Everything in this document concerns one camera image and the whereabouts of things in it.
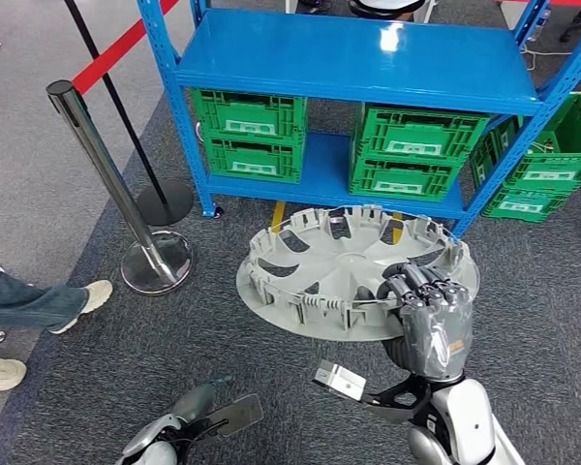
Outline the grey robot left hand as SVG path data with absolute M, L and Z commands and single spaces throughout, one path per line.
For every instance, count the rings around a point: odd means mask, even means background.
M 218 390 L 232 379 L 231 375 L 224 375 L 193 387 L 178 398 L 170 413 L 184 423 L 203 418 L 211 412 Z

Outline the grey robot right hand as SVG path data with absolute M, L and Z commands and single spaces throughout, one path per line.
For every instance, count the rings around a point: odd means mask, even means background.
M 378 298 L 395 295 L 393 316 L 403 329 L 384 340 L 397 366 L 433 381 L 462 374 L 473 340 L 470 291 L 435 267 L 398 263 L 384 272 Z

